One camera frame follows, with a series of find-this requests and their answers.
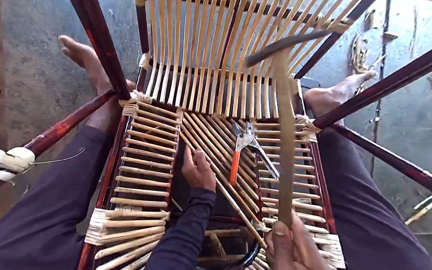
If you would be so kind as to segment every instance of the dark sleeve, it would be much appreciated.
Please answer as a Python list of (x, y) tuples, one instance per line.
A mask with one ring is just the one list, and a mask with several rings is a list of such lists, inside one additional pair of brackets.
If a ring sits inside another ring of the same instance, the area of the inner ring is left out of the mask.
[(318, 143), (347, 269), (432, 270), (430, 256), (381, 195), (356, 145), (332, 129), (321, 131)]
[(0, 219), (0, 270), (75, 269), (83, 237), (76, 224), (86, 218), (112, 138), (82, 126), (56, 162)]
[(189, 206), (154, 248), (146, 270), (195, 269), (216, 193), (196, 187), (191, 189)]

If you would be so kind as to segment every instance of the gray ground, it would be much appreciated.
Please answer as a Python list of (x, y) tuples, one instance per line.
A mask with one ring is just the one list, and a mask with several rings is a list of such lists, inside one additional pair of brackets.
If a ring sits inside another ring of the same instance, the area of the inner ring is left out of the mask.
[[(116, 50), (129, 79), (137, 76), (140, 46), (134, 2), (100, 0)], [(60, 52), (57, 36), (66, 34), (88, 44), (87, 36), (69, 0), (1, 1), (6, 58), (7, 114), (11, 133), (8, 147), (15, 147), (62, 119), (95, 95), (85, 72)], [(338, 83), (351, 74), (349, 55), (356, 33), (368, 40), (369, 65), (383, 50), (384, 66), (377, 66), (386, 77), (432, 48), (432, 1), (376, 0), (374, 29), (363, 32), (362, 20), (347, 31), (308, 76), (323, 86)], [(384, 43), (384, 24), (398, 38)], [(432, 85), (424, 77), (358, 111), (346, 124), (432, 172)], [(39, 158), (56, 157), (74, 135), (72, 132)], [(377, 158), (362, 152), (368, 170), (381, 192), (404, 219), (412, 207), (431, 193)], [(17, 194), (35, 185), (47, 168), (39, 165), (17, 182)], [(411, 225), (432, 256), (432, 211)]]

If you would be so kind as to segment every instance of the chair backrest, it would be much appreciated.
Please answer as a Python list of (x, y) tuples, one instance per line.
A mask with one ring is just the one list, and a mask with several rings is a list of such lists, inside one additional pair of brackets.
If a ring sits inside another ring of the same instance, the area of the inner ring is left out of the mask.
[[(359, 0), (148, 0), (153, 68), (145, 94), (190, 111), (246, 118), (278, 118), (269, 60), (252, 68), (244, 57), (288, 35), (341, 23)], [(331, 18), (338, 10), (337, 16)], [(324, 38), (290, 53), (290, 71)]]

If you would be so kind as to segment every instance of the pruning shears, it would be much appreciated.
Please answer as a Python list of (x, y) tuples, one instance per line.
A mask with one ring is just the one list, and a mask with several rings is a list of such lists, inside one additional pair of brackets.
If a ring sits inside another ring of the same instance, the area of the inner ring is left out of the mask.
[(233, 123), (233, 132), (236, 135), (236, 146), (233, 154), (233, 164), (231, 165), (231, 175), (229, 181), (232, 186), (236, 185), (236, 175), (238, 173), (238, 166), (240, 164), (240, 154), (245, 147), (252, 147), (256, 150), (256, 154), (262, 159), (262, 162), (268, 168), (269, 173), (273, 175), (275, 179), (279, 179), (279, 172), (274, 167), (273, 163), (269, 160), (268, 156), (256, 141), (255, 127), (249, 121), (246, 121), (246, 132), (243, 132), (241, 128)]

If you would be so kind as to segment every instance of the fingernail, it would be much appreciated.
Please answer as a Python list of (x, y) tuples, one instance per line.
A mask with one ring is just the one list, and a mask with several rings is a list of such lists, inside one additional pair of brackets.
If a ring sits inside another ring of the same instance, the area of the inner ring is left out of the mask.
[(284, 236), (286, 225), (284, 225), (281, 221), (276, 221), (276, 223), (273, 224), (273, 233), (278, 236)]

